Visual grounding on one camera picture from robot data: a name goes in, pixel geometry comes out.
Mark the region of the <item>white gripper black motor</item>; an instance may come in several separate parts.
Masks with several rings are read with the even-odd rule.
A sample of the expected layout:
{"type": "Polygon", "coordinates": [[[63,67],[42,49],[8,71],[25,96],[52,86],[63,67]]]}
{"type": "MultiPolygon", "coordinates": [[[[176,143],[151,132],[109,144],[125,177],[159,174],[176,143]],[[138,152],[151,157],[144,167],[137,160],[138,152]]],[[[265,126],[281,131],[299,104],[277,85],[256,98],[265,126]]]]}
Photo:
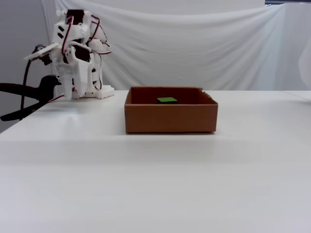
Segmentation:
{"type": "Polygon", "coordinates": [[[78,42],[67,42],[54,50],[54,65],[67,100],[72,98],[72,78],[78,95],[84,95],[88,83],[88,68],[90,66],[91,49],[78,42]]]}

